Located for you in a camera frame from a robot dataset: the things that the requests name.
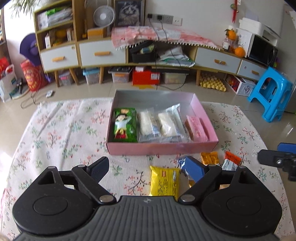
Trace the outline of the yellow snack packet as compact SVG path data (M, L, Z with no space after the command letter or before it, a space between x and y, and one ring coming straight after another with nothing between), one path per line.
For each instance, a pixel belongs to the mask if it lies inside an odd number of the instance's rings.
M178 168L161 168L150 166L151 187L149 196L173 196L179 197L180 172Z

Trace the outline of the pink wafer packet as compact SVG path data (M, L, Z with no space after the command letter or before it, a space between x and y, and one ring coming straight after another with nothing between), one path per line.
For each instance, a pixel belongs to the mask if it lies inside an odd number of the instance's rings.
M185 126L193 142L208 142L208 136L199 117L187 115Z

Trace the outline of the green cartoon snack packet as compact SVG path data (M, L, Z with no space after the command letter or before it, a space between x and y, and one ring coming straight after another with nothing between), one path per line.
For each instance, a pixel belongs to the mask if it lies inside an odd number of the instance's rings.
M115 108L114 142L137 143L137 112L135 108Z

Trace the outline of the blue plastic stool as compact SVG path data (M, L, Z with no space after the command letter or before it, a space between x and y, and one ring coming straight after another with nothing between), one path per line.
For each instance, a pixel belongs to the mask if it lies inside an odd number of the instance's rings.
M247 100L254 99L264 107L262 118L268 123L281 119L292 93L293 84L274 68L267 68Z

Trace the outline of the clear rice cracker packet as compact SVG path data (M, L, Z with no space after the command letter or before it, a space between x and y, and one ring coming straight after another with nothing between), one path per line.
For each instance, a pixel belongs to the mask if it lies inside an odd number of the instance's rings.
M142 109L137 113L138 141L140 143L159 142L161 131L155 118L154 109Z

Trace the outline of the yellow egg tray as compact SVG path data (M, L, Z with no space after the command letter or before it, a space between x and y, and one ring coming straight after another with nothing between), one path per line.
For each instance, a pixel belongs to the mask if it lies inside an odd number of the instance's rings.
M226 86L221 79L214 75L203 74L200 77L200 86L207 89L215 89L222 92L226 92Z

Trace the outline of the pink cardboard box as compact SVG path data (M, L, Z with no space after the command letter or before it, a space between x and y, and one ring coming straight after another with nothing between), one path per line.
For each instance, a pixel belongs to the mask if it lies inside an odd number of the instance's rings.
M194 93L116 90L107 133L111 155L210 152L219 139Z

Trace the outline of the clear storage bin blue lid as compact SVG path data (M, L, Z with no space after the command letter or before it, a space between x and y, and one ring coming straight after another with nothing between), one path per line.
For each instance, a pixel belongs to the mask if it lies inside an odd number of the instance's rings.
M99 68L85 68L82 71L88 85L96 84L99 82Z

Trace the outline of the red shoe box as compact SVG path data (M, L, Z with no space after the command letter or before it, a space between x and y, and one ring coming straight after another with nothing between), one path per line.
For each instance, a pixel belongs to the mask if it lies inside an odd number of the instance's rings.
M160 78L160 73L152 72L151 70L144 70L142 72L133 70L132 72L133 85L159 85Z

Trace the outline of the white microwave oven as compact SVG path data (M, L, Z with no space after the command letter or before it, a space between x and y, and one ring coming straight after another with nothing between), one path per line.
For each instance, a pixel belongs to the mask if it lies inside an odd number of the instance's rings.
M274 66L278 49L269 41L252 32L236 29L237 44L245 51L245 58L261 65Z

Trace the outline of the black storage basket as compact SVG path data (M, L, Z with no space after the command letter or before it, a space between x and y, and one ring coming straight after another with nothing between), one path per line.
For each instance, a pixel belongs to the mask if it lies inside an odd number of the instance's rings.
M129 47L129 61L131 63L149 63L156 61L157 48L152 40L146 40L138 45Z

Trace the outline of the purple hat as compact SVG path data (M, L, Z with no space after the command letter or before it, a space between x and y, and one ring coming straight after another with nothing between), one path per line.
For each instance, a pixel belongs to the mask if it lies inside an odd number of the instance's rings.
M20 44L20 54L26 57L34 66L41 65L35 33L26 35Z

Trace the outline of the pink lace cloth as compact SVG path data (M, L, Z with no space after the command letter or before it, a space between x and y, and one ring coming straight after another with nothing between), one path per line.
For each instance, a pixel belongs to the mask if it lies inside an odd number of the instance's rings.
M135 46L144 41L158 41L220 50L211 40L195 32L182 29L170 30L148 26L113 28L111 31L111 40L115 49Z

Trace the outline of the potted green plant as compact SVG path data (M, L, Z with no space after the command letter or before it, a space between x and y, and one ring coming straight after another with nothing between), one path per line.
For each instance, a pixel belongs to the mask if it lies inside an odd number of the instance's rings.
M20 14L33 15L36 7L41 6L41 0L13 0L11 8L14 10L15 15Z

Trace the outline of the wall power socket strip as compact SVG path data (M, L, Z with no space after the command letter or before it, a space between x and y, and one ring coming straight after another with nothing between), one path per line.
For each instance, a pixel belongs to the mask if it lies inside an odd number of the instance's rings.
M182 18L176 16L169 16L169 15L158 15L158 14L147 14L147 19L153 23L163 23L169 24L174 26L181 26L182 25Z

